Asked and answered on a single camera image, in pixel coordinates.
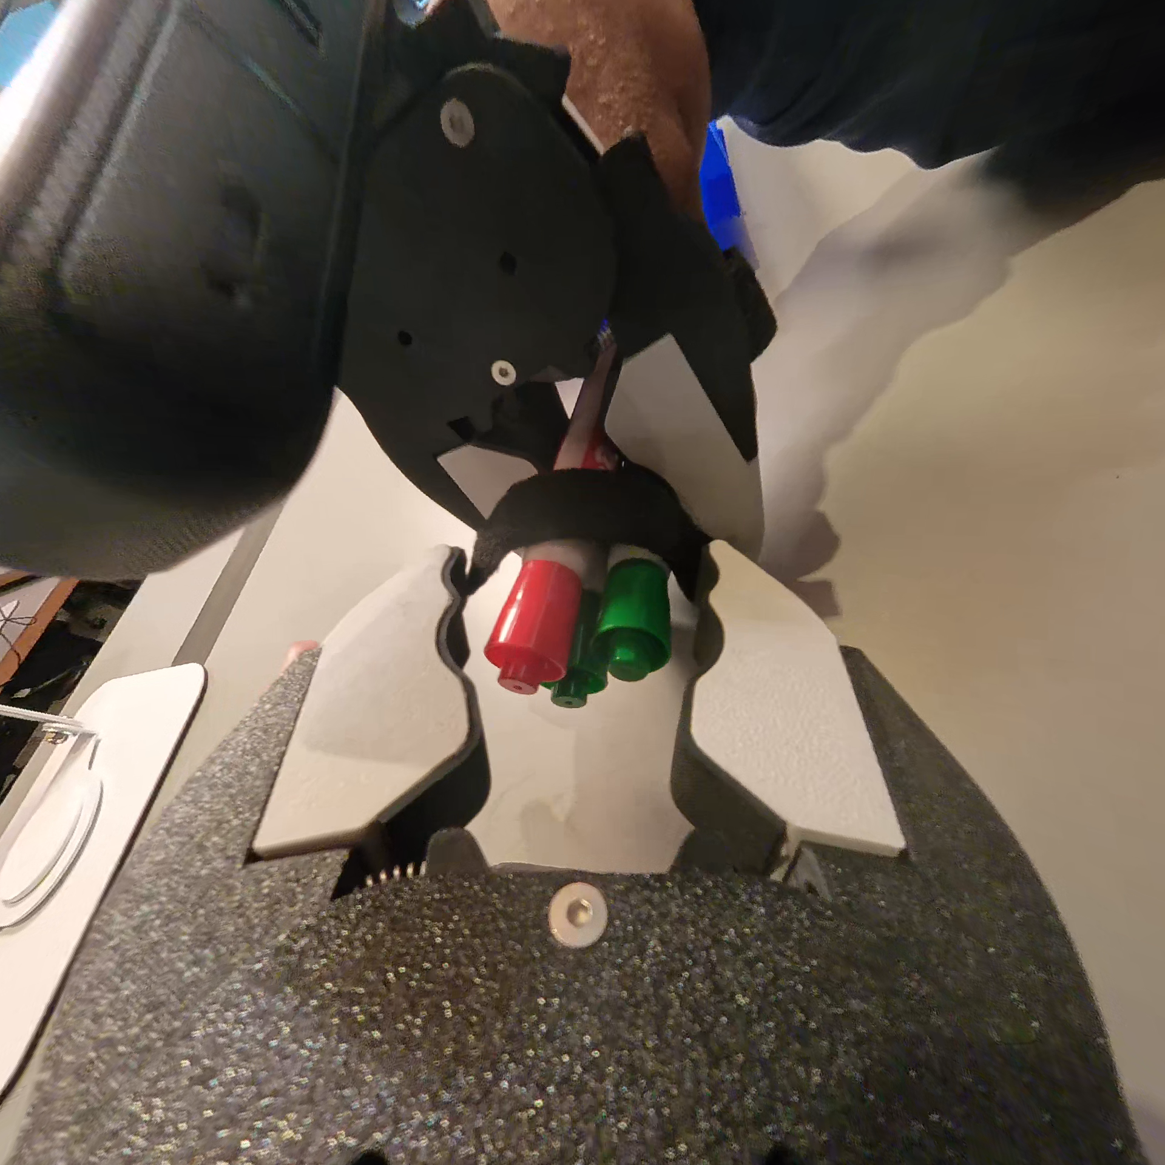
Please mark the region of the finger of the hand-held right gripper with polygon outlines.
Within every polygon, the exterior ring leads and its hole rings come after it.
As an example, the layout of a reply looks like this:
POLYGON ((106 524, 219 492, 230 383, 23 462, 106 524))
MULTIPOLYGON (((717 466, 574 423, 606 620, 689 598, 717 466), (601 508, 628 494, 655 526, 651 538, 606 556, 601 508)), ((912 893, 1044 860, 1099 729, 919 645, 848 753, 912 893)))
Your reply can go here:
POLYGON ((461 444, 435 456, 435 503, 461 526, 479 530, 506 492, 538 471, 524 456, 461 444))
POLYGON ((750 560, 762 549, 762 484, 707 399, 675 338, 625 359, 607 434, 632 463, 672 487, 694 526, 750 560))

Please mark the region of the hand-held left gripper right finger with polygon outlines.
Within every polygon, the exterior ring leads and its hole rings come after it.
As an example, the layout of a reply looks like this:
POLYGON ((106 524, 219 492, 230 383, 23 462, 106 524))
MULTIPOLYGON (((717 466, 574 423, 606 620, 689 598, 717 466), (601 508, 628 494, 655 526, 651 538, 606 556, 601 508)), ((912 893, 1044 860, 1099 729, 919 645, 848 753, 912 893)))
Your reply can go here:
POLYGON ((837 639, 723 541, 703 551, 676 724, 679 856, 765 879, 804 846, 895 858, 907 840, 837 639))

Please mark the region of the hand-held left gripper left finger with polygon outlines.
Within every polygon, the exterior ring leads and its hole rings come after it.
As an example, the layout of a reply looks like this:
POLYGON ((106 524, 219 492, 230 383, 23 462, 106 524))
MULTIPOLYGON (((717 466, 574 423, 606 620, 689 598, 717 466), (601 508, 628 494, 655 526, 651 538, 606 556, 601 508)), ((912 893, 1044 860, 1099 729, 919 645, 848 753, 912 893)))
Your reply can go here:
POLYGON ((467 557, 431 548, 325 635, 256 832, 259 860, 371 846, 391 872, 484 808, 490 770, 464 674, 467 557))

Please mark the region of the red dry erase marker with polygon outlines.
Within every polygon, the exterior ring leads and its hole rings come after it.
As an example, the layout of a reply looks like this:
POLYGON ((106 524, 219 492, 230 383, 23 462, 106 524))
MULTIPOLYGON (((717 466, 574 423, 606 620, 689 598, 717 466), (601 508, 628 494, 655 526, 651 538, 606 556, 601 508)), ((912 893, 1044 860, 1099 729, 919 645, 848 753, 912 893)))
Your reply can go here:
POLYGON ((546 542, 521 553, 517 578, 485 642, 485 659, 499 685, 533 695, 564 677, 582 592, 585 552, 567 542, 546 542))

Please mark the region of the green dry erase marker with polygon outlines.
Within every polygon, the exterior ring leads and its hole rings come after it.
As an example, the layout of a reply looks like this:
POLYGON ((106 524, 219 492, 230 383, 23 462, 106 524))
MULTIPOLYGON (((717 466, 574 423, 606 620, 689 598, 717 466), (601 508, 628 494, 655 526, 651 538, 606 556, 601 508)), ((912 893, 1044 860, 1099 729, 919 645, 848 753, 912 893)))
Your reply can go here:
POLYGON ((672 656, 671 571, 642 548, 613 546, 607 556, 594 645, 608 677, 635 682, 658 673, 672 656))
POLYGON ((607 686, 607 655, 590 635, 575 638, 564 675, 547 685, 550 702, 561 709, 582 709, 607 686))

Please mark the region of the blue plastic bin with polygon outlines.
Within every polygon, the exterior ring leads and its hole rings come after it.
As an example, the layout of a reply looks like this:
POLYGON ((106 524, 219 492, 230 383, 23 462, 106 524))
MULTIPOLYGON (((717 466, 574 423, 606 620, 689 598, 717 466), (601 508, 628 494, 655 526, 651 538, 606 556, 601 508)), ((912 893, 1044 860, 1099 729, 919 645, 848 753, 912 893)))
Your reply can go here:
POLYGON ((737 251, 755 272, 758 258, 747 233, 723 132, 715 122, 707 123, 698 182, 703 216, 718 248, 737 251))

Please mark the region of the white stand base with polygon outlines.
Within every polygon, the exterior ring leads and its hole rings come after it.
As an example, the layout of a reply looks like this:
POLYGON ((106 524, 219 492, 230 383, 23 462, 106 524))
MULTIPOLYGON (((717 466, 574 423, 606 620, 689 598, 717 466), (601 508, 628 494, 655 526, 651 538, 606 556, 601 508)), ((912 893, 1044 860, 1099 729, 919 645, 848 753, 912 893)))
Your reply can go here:
POLYGON ((188 663, 101 685, 72 716, 2 706, 49 757, 2 831, 1 1094, 9 1093, 81 939, 202 700, 188 663))

